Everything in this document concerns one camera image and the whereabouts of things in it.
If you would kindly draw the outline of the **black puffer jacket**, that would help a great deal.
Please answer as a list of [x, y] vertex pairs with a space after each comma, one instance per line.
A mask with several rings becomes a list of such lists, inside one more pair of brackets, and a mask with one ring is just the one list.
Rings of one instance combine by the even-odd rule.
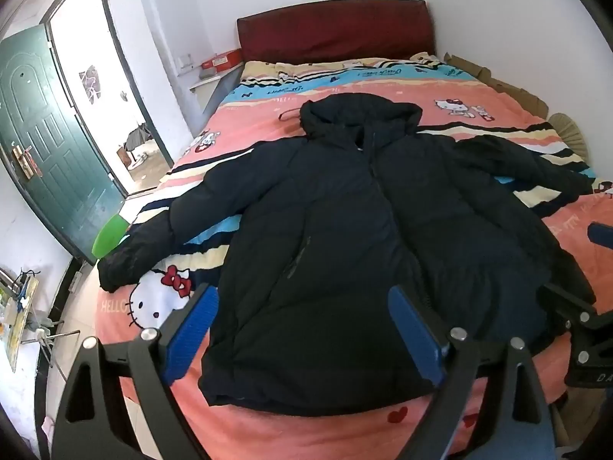
[[239, 218], [213, 276], [200, 377], [212, 406], [335, 416], [430, 393], [388, 312], [396, 286], [477, 340], [545, 348], [563, 323], [540, 306], [543, 286], [595, 296], [518, 195], [574, 200], [593, 180], [500, 135], [423, 133], [421, 115], [378, 95], [306, 102], [302, 136], [215, 165], [102, 259], [102, 288], [137, 283]]

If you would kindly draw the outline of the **beige fan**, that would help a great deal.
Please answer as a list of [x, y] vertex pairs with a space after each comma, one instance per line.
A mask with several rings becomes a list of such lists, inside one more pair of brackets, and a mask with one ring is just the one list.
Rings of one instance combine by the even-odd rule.
[[564, 143], [586, 163], [590, 162], [586, 140], [577, 123], [568, 115], [557, 112], [550, 116], [550, 125], [555, 129]]

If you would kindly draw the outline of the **brown cardboard pieces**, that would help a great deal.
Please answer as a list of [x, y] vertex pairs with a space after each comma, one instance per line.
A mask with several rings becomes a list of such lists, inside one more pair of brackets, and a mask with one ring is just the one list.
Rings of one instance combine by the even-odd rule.
[[547, 120], [549, 116], [549, 106], [537, 95], [531, 94], [525, 88], [513, 86], [507, 82], [497, 79], [492, 76], [492, 72], [487, 67], [479, 66], [479, 64], [470, 62], [456, 55], [446, 53], [444, 60], [449, 66], [457, 67], [477, 80], [493, 88], [499, 94], [509, 95], [514, 101], [521, 105], [521, 108], [528, 111], [536, 117]]

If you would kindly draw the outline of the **cluttered side table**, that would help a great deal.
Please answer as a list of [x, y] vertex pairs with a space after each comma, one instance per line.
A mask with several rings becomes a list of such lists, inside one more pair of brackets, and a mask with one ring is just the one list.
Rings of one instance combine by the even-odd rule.
[[34, 344], [41, 349], [49, 367], [55, 368], [60, 377], [67, 381], [67, 373], [54, 353], [55, 345], [62, 338], [77, 337], [81, 331], [61, 331], [63, 320], [53, 321], [34, 309], [38, 274], [38, 271], [26, 270], [11, 277], [1, 270], [1, 344], [14, 373], [21, 347]]

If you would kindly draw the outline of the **green plastic stool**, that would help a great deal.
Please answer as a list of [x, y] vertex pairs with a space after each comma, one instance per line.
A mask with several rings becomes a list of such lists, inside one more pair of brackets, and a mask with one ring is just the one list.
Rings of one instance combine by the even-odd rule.
[[95, 238], [95, 242], [92, 244], [92, 254], [99, 260], [118, 244], [121, 243], [121, 239], [127, 233], [130, 223], [121, 217], [120, 214], [113, 215], [101, 228], [98, 236]]

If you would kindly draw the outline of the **green metal door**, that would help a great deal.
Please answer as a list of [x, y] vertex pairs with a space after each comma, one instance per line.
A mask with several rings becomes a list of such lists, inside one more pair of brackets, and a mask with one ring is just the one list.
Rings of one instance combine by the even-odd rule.
[[95, 263], [95, 238], [124, 196], [70, 105], [43, 25], [1, 42], [1, 146], [41, 221]]

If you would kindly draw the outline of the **dark red headboard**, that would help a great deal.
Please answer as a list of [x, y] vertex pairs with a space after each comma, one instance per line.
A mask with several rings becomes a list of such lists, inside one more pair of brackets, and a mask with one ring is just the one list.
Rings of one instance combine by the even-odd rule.
[[246, 61], [333, 62], [409, 59], [435, 52], [423, 0], [325, 0], [277, 8], [237, 20]]

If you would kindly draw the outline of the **Hello Kitty pink blanket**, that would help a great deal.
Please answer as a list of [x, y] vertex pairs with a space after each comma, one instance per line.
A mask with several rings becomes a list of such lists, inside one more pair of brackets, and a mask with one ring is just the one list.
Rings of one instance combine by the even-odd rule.
[[[395, 103], [417, 105], [422, 111], [419, 129], [423, 133], [455, 140], [500, 135], [554, 164], [582, 170], [591, 177], [592, 192], [574, 200], [564, 200], [556, 191], [539, 186], [522, 191], [518, 197], [575, 258], [594, 292], [595, 300], [589, 304], [611, 305], [612, 256], [592, 246], [585, 235], [590, 219], [612, 217], [609, 182], [596, 177], [549, 123], [446, 64], [424, 67], [409, 60], [379, 58], [302, 66], [247, 63], [239, 85], [162, 179], [123, 242], [139, 224], [200, 184], [215, 165], [244, 155], [260, 143], [302, 136], [301, 106], [340, 94], [378, 95]], [[106, 344], [120, 343], [146, 327], [160, 327], [171, 312], [187, 304], [201, 284], [210, 284], [218, 293], [213, 276], [220, 271], [238, 227], [238, 217], [225, 218], [199, 234], [188, 247], [159, 262], [137, 283], [114, 292], [101, 287], [99, 339]], [[546, 397], [555, 400], [565, 390], [563, 367], [569, 338], [564, 322], [547, 313], [562, 322], [563, 328], [543, 349], [525, 342], [535, 357]], [[428, 394], [395, 405], [335, 416], [212, 406], [200, 389], [211, 327], [187, 375], [171, 390], [198, 440], [215, 459], [391, 459], [416, 429], [428, 404], [432, 388]]]

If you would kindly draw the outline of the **red box on shelf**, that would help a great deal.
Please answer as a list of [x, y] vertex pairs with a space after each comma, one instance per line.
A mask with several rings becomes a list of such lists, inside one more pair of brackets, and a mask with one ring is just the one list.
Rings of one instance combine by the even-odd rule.
[[242, 50], [238, 48], [216, 54], [205, 60], [200, 67], [203, 70], [215, 70], [215, 72], [219, 74], [232, 67], [238, 66], [242, 61]]

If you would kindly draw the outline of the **white wall shelf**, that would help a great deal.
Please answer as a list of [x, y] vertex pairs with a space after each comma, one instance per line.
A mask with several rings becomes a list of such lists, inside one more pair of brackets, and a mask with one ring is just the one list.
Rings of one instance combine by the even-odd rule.
[[200, 81], [197, 81], [197, 83], [194, 83], [193, 85], [191, 85], [189, 90], [190, 90], [190, 92], [195, 92], [197, 90], [197, 88], [199, 88], [199, 87], [202, 87], [202, 86], [210, 84], [210, 83], [216, 83], [216, 82], [220, 81], [222, 78], [224, 78], [225, 76], [228, 76], [233, 71], [241, 69], [241, 67], [244, 67], [244, 62], [240, 62], [240, 63], [236, 64], [236, 66], [233, 66], [230, 69], [222, 71], [222, 72], [220, 72], [220, 73], [218, 73], [216, 75], [207, 77], [205, 79], [200, 79]]

